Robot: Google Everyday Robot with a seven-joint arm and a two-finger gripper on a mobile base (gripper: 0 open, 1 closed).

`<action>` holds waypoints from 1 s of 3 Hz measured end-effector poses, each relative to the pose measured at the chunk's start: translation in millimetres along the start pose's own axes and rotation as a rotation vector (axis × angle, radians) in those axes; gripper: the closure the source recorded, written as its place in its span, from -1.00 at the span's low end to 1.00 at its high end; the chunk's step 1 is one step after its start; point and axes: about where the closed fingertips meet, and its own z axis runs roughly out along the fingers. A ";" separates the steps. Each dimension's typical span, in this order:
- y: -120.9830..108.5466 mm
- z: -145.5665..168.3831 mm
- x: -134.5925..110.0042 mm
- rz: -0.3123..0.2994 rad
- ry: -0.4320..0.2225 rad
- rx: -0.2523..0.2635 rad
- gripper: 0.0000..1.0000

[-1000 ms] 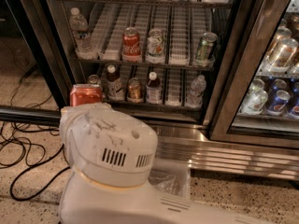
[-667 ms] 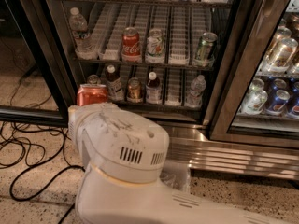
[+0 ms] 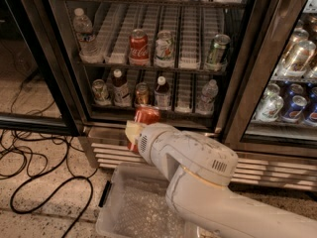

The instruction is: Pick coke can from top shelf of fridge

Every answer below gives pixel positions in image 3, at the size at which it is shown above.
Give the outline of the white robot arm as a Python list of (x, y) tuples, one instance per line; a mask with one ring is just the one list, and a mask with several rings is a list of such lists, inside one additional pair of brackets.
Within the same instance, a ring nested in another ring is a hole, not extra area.
[(317, 221), (229, 190), (238, 164), (225, 145), (189, 131), (129, 121), (125, 134), (169, 181), (165, 200), (183, 219), (221, 238), (317, 238)]

